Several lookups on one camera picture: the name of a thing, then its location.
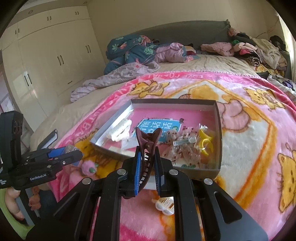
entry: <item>silver bolt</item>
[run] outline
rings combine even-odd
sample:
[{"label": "silver bolt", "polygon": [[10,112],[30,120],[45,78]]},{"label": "silver bolt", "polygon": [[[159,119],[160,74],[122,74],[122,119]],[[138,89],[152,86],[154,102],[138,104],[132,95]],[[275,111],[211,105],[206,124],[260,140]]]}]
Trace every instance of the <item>silver bolt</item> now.
[{"label": "silver bolt", "polygon": [[91,179],[90,179],[89,177],[86,177],[86,178],[84,178],[84,179],[82,180],[82,183],[83,183],[84,185],[88,185],[88,184],[91,183]]},{"label": "silver bolt", "polygon": [[126,170],[125,169],[118,169],[117,174],[118,175],[124,175],[124,174],[126,174]]},{"label": "silver bolt", "polygon": [[169,173],[173,176],[177,175],[179,172],[176,169],[171,169]]},{"label": "silver bolt", "polygon": [[210,178],[206,178],[206,179],[204,179],[204,183],[207,184],[207,185],[212,185],[213,184],[213,180],[210,179]]}]

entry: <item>beige bed sheet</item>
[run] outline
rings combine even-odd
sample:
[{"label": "beige bed sheet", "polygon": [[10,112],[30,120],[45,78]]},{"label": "beige bed sheet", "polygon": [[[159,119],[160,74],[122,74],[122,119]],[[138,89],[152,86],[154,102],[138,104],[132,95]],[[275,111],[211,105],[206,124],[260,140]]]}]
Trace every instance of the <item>beige bed sheet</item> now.
[{"label": "beige bed sheet", "polygon": [[[248,65],[234,57],[223,57],[214,55],[199,55],[201,58],[187,63],[161,63],[158,72],[165,71],[216,71],[234,74],[255,75],[255,71]],[[34,151],[54,129],[57,129],[58,140],[56,143],[87,113],[93,110],[103,99],[119,89],[124,83],[98,89],[74,103],[60,107],[55,110],[31,136],[30,147]]]}]

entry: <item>gray headboard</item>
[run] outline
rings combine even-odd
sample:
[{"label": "gray headboard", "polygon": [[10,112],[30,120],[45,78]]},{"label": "gray headboard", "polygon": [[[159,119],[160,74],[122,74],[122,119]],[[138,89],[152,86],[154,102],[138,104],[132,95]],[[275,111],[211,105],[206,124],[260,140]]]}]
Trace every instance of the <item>gray headboard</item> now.
[{"label": "gray headboard", "polygon": [[228,36],[229,28],[228,19],[226,21],[197,20],[163,24],[137,31],[134,34],[157,39],[160,44],[178,42],[188,45],[193,43],[194,48],[198,49],[202,44],[231,42]]}]

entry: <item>cabinet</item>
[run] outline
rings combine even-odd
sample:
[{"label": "cabinet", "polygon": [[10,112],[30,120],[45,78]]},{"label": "cabinet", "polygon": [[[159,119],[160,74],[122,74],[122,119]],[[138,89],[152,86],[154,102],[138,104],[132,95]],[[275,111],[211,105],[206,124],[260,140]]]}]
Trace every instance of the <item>cabinet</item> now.
[{"label": "cabinet", "polygon": [[45,120],[41,108],[22,63],[18,42],[2,51],[4,70],[12,95],[33,131]]},{"label": "cabinet", "polygon": [[6,31],[1,40],[7,80],[33,130],[68,104],[85,80],[103,75],[105,63],[86,7],[35,14]]}]

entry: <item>open box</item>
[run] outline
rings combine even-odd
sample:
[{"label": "open box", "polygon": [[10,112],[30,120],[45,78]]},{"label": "open box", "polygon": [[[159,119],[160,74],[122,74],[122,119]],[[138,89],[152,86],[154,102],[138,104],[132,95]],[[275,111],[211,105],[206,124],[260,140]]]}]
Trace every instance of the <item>open box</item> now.
[{"label": "open box", "polygon": [[190,178],[215,179],[221,168],[222,159],[222,131],[218,106],[214,100],[199,99],[132,99],[124,104],[93,136],[91,143],[95,147],[117,160],[134,157],[136,148],[122,150],[121,142],[107,139],[107,133],[116,127],[124,118],[131,119],[130,135],[143,119],[183,119],[184,126],[207,125],[215,132],[213,145],[215,149],[213,169],[187,168],[181,163],[174,164],[174,168],[186,173]]}]

